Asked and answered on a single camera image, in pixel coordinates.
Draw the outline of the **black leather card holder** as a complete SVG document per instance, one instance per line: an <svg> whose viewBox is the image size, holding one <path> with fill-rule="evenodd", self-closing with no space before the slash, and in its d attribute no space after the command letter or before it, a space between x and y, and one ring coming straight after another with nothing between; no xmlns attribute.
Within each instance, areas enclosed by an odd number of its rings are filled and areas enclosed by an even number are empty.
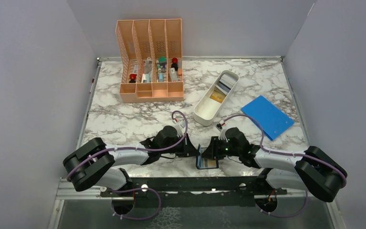
<svg viewBox="0 0 366 229"><path fill-rule="evenodd" d="M208 159L205 157L205 147L201 147L199 144L197 147L199 155L196 157L195 166L199 170L206 169L217 169L219 168L218 160L216 159Z"/></svg>

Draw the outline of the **white oblong plastic tray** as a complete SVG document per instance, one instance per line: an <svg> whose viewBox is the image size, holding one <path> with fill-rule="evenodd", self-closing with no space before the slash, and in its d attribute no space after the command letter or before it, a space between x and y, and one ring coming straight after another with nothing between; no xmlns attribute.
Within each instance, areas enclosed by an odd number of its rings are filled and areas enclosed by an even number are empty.
<svg viewBox="0 0 366 229"><path fill-rule="evenodd" d="M194 111L194 115L193 115L194 120L203 126L210 126L213 123L214 119L217 117L220 110L224 107L224 105L228 104L228 100L232 97L232 95L235 92L235 88L234 88L233 92L231 92L228 95L228 97L224 100L224 102L219 103L219 102L216 102L209 98L209 96L211 94L211 87L208 89L208 91L201 98L201 100L198 102L198 104L194 107L194 110L193 110Z"/></svg>

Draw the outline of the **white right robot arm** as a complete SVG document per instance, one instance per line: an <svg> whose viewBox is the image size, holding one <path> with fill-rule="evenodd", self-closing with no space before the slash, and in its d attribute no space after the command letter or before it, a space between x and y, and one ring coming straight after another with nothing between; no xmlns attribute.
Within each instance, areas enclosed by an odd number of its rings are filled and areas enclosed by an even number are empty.
<svg viewBox="0 0 366 229"><path fill-rule="evenodd" d="M289 152L264 148L249 143L237 127L223 129L220 136L212 137L201 154L204 159L220 160L236 156L252 168L261 168L256 189L268 194L273 189L291 188L310 192L324 202L332 202L346 185L347 172L316 146L303 152Z"/></svg>

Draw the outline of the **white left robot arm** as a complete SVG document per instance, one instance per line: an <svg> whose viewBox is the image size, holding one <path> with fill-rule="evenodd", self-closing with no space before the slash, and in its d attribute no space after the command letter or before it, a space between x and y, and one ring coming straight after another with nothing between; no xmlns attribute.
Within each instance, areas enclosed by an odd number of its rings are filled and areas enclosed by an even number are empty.
<svg viewBox="0 0 366 229"><path fill-rule="evenodd" d="M163 154L192 157L199 152L180 126L167 125L135 146L110 146L100 137L93 138L65 157L62 164L68 173L66 179L77 192L98 185L125 196L130 192L131 180L121 167L152 164Z"/></svg>

